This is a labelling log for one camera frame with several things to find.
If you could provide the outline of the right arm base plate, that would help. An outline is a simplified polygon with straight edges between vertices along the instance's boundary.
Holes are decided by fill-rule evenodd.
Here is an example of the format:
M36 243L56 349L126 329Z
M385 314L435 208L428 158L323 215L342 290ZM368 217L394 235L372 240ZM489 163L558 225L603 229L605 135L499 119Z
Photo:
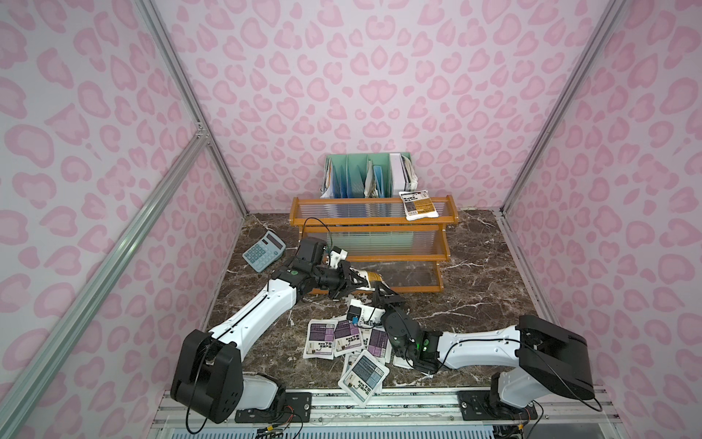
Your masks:
M464 421L510 421L528 423L537 420L534 406L515 408L499 402L491 391L459 391L458 405Z

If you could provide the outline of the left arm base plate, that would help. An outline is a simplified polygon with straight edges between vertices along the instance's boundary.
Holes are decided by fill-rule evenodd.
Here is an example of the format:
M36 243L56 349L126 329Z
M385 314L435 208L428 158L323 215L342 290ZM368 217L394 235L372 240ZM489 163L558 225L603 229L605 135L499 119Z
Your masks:
M279 391L268 409L246 409L235 412L237 424L282 424L292 419L294 422L310 421L312 393L307 391Z

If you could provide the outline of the blue-grey label coffee bag upper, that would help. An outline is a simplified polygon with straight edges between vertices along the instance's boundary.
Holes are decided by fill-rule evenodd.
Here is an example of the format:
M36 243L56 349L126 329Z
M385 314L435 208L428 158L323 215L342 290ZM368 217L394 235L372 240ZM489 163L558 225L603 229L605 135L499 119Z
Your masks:
M363 327L364 329L372 329L373 327L381 327L381 318L385 314L385 310L382 308L371 307L370 305L364 305L360 300L352 299L349 303L351 305L358 305L362 308L362 324L357 327Z

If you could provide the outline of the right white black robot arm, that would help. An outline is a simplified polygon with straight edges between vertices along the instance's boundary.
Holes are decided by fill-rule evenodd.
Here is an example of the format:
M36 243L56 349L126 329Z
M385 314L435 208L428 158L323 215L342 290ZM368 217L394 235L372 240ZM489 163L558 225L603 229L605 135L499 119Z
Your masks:
M441 369L505 367L491 379L488 401L494 407L524 409L555 394L601 410L590 404L596 396L582 336L531 315L486 332L430 331L401 308L405 300L398 293L381 282L373 286L373 305L384 310L380 321L393 353L411 369L433 375Z

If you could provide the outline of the aluminium front rail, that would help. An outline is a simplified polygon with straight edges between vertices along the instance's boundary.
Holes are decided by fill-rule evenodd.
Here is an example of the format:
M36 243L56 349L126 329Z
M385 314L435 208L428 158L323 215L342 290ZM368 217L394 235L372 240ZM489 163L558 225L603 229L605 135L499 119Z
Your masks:
M285 416L276 438L625 438L623 420L605 391L582 404L548 395L529 415L466 420L457 388L386 388L365 407L339 389L312 390L303 415Z

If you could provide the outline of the blue-grey label coffee bag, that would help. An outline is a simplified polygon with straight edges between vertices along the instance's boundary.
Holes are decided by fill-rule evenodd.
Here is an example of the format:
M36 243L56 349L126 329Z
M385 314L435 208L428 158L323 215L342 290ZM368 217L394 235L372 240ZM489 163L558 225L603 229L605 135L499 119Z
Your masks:
M387 376L389 368L364 350L341 375L338 386L352 398L354 404L366 407L372 397L380 393Z
M362 308L362 324L357 327L363 327L364 329L372 329L373 327L381 327L381 318L385 314L385 310L382 308L371 307L370 305L364 305L360 300L352 299L349 303L351 305L358 305Z

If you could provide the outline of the green file organizer with folders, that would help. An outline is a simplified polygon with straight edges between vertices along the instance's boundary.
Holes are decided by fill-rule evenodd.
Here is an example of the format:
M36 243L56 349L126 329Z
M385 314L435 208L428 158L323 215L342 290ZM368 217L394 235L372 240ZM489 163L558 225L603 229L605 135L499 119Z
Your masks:
M329 155L322 199L385 199L415 191L419 178L410 153Z

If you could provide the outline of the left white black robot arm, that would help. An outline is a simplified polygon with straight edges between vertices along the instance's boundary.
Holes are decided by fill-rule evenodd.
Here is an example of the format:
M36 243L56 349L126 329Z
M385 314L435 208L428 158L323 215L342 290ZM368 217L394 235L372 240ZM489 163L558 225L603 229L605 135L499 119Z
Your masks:
M342 249L328 248L320 239L302 239L294 256L271 274L261 292L240 311L209 331L196 329L185 338L171 398L188 413L198 413L214 424L240 411L281 414L283 387L273 379L243 371L250 349L281 315L314 289L338 299L371 288L381 279L379 274L353 268Z

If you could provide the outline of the purple label coffee bag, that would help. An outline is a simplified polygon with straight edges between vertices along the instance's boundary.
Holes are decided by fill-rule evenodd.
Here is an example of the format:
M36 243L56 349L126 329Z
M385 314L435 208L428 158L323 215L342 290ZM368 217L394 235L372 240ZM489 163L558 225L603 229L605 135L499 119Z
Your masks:
M307 327L303 358L334 360L335 329L336 320L334 319L312 319Z
M335 357L364 349L364 341L358 326L348 320L339 320L333 336L333 353Z
M386 331L379 327L374 329L361 329L365 349L383 364L391 360L392 348Z

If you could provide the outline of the yellow label coffee bag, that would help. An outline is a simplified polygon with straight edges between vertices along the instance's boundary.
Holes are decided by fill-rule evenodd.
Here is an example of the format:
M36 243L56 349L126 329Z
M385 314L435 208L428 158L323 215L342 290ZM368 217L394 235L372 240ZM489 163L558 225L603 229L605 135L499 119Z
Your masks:
M358 290L360 290L360 291L373 292L378 287L386 287L387 286L383 277L378 273L369 272L369 271L359 271L358 274L362 279L362 283L361 283L360 287L358 287Z
M427 190L401 191L400 200L407 221L436 219L439 217L439 213Z

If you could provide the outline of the purple label coffee bag middle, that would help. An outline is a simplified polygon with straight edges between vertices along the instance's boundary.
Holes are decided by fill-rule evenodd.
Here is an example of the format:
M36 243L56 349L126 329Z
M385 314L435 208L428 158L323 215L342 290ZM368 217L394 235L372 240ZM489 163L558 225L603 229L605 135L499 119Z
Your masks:
M364 349L364 341L358 326L348 320L339 320L333 336L333 353L335 357Z

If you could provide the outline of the purple label coffee bag left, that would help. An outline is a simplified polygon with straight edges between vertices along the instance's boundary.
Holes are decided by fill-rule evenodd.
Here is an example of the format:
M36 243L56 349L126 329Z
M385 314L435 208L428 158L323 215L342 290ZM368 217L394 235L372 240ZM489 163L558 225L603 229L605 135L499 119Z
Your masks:
M334 360L335 329L336 320L334 319L312 319L307 327L303 358Z

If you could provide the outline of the light blue calculator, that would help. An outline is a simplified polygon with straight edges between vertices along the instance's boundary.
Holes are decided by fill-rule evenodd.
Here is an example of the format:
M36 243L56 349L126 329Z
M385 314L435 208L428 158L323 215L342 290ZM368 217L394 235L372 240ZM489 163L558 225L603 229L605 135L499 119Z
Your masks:
M286 249L287 246L283 240L271 230L267 230L263 237L248 248L242 257L256 273L262 273L280 259Z

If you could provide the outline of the blue-grey label coffee bag front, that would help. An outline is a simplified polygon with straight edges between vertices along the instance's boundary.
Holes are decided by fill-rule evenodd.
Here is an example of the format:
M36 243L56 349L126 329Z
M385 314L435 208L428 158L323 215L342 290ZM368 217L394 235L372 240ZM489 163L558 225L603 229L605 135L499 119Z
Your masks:
M341 375L338 386L352 398L354 404L366 407L372 397L380 393L387 376L389 368L364 350Z

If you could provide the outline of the purple label coffee bag right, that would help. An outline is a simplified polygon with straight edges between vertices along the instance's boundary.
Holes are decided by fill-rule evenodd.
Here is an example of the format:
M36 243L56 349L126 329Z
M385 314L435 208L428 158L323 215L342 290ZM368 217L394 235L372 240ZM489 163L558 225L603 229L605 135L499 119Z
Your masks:
M386 331L379 327L374 329L361 329L365 349L383 364L391 360L392 348Z

